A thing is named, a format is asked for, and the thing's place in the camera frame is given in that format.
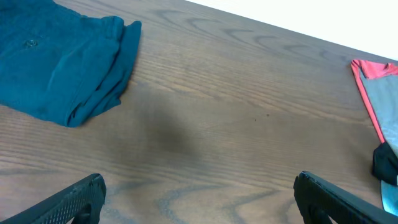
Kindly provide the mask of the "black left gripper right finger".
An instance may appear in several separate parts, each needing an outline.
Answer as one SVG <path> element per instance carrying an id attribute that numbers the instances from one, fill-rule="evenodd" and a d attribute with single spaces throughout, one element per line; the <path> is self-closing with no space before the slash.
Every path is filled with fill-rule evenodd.
<path id="1" fill-rule="evenodd" d="M 307 171 L 294 181 L 305 224 L 397 224 L 397 217 Z"/>

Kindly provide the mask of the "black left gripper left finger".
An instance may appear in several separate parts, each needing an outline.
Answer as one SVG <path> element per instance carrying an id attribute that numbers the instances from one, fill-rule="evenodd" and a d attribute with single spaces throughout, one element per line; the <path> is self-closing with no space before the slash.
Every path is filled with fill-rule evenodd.
<path id="1" fill-rule="evenodd" d="M 98 224 L 105 197 L 103 176 L 91 174 L 1 224 Z"/>

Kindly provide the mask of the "dark blue denim shorts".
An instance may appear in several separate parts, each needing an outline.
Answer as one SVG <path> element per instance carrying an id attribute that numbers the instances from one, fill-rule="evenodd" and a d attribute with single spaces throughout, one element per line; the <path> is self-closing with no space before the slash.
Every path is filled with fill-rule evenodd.
<path id="1" fill-rule="evenodd" d="M 1 104 L 70 128 L 119 105 L 141 26 L 53 1 L 2 0 Z"/>

